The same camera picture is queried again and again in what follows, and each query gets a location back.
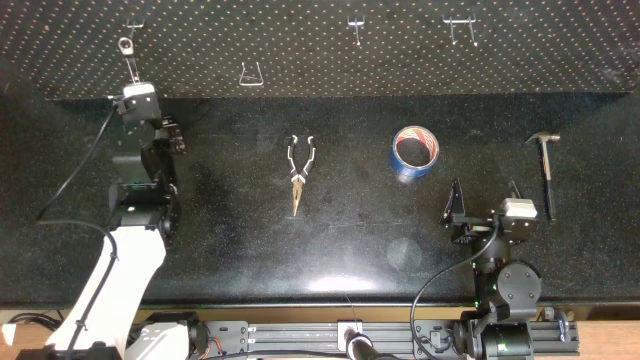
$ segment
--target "wooden surface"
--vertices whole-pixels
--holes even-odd
[[[8,346],[0,336],[0,359],[15,359],[22,349],[44,346],[49,331],[38,325],[18,325],[14,345]],[[581,321],[579,360],[637,360],[640,354],[640,321]],[[536,360],[558,360],[560,357],[536,357]]]

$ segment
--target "black table surface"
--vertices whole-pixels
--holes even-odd
[[[76,226],[36,226],[107,112],[103,101],[0,95],[0,306],[75,302],[102,247]],[[640,96],[615,94],[165,99],[188,154],[175,158],[183,214],[147,306],[407,304],[440,269],[470,255],[439,225],[459,177],[468,215],[499,208],[514,180],[544,215],[538,131],[549,146],[558,220],[513,257],[542,274],[543,303],[640,299]],[[405,184],[390,166],[407,125],[431,130],[440,156]],[[47,215],[105,223],[120,126]],[[286,146],[313,135],[317,161],[292,216]],[[306,148],[297,154],[306,159]],[[471,268],[422,300],[474,301]]]

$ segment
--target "pliers handle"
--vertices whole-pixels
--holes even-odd
[[[313,169],[313,164],[316,161],[316,141],[313,136],[309,136],[307,138],[307,142],[309,143],[309,158],[307,159],[307,163],[302,168],[302,173],[298,172],[296,168],[296,163],[293,160],[293,152],[298,143],[298,137],[295,135],[291,136],[291,142],[289,143],[289,147],[287,148],[287,160],[289,160],[289,168],[291,169],[290,174],[292,176],[291,181],[301,180],[302,183],[306,182],[306,179],[309,177],[311,173],[311,169]]]

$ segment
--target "pegboard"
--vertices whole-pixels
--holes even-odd
[[[640,3],[610,1],[24,1],[0,4],[0,56],[47,98],[130,82],[117,40],[165,97],[630,91]],[[359,29],[348,17],[364,17]],[[473,23],[477,46],[465,24]],[[239,85],[247,75],[262,86]]]

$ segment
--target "blue tape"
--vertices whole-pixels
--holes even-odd
[[[407,164],[398,154],[397,145],[405,139],[417,139],[429,150],[429,163],[422,166]],[[427,129],[421,126],[407,126],[400,130],[393,138],[391,145],[391,166],[400,174],[410,178],[418,178],[429,172],[431,167],[438,160],[440,146],[436,137]]]

